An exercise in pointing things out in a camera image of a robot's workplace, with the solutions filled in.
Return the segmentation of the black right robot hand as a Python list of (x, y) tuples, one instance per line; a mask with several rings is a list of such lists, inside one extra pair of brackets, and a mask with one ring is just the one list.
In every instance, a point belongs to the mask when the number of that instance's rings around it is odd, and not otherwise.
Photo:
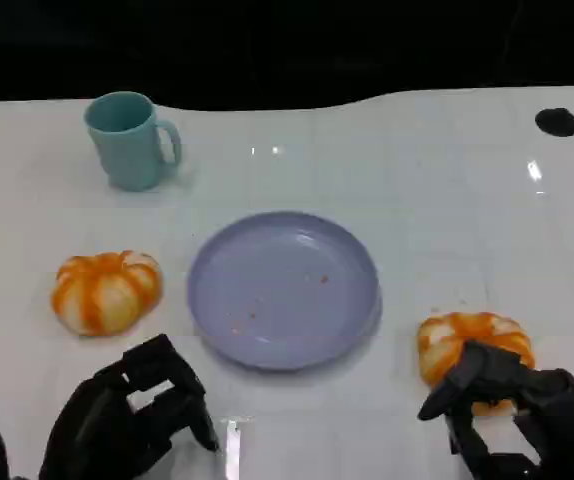
[[(473, 426), (476, 402), (511, 401), (513, 422), (536, 450), (492, 453)], [(517, 354), (476, 341), (430, 392), (418, 418), (444, 417), (452, 454), (475, 479), (574, 479), (574, 376), (564, 369), (533, 370)]]

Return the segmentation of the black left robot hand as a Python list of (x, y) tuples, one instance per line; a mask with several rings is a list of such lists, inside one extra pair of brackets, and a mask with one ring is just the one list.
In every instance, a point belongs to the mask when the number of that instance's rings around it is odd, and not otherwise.
[(59, 414), (41, 479), (135, 479), (191, 430), (206, 450), (219, 443), (191, 366), (160, 334), (83, 381)]

